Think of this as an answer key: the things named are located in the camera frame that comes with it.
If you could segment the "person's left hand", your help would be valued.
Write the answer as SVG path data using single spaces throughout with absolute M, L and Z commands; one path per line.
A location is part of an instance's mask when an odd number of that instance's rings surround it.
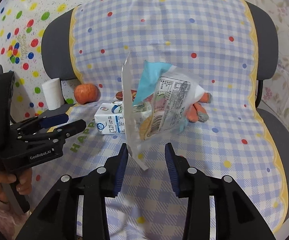
M 19 180 L 16 190 L 21 195 L 29 195 L 32 191 L 32 169 L 26 169 L 17 176 L 7 172 L 0 172 L 0 201 L 7 203 L 8 197 L 5 194 L 2 184 L 11 184 Z

